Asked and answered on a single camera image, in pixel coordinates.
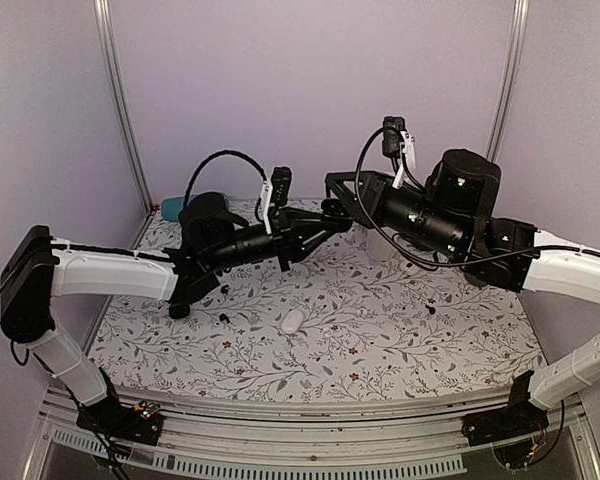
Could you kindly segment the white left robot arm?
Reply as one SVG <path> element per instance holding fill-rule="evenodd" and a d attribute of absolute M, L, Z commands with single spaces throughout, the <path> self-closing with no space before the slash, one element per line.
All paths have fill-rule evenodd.
<path fill-rule="evenodd" d="M 180 213 L 181 244 L 159 254 L 78 245 L 33 227 L 0 278 L 0 328 L 25 346 L 74 395 L 82 413 L 108 434 L 121 433 L 138 411 L 121 405 L 115 388 L 54 321 L 51 300 L 69 295 L 162 300 L 174 319 L 219 287 L 220 271 L 271 258 L 286 271 L 352 220 L 335 199 L 319 212 L 271 206 L 260 223 L 233 213 L 217 192 L 196 196 Z"/>

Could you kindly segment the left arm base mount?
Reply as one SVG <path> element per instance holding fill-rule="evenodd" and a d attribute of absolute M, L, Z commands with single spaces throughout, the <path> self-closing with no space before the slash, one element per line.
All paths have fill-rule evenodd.
<path fill-rule="evenodd" d="M 161 406 L 141 400 L 133 406 L 124 406 L 106 372 L 100 368 L 106 385 L 106 396 L 92 406 L 78 404 L 76 425 L 105 437 L 156 446 L 165 417 Z"/>

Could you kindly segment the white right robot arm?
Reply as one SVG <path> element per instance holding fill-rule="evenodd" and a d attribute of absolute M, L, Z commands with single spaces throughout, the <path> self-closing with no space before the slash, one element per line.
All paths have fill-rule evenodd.
<path fill-rule="evenodd" d="M 500 179 L 496 164 L 452 149 L 422 188 L 356 168 L 327 174 L 325 189 L 347 217 L 412 262 L 458 268 L 476 282 L 511 292 L 548 292 L 600 305 L 600 251 L 493 217 Z"/>

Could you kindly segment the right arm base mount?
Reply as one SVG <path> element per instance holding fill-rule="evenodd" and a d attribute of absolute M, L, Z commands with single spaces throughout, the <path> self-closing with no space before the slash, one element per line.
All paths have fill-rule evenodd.
<path fill-rule="evenodd" d="M 470 446 L 499 442 L 544 430 L 549 426 L 547 410 L 530 402 L 533 371 L 518 376 L 504 407 L 465 415 L 461 433 Z"/>

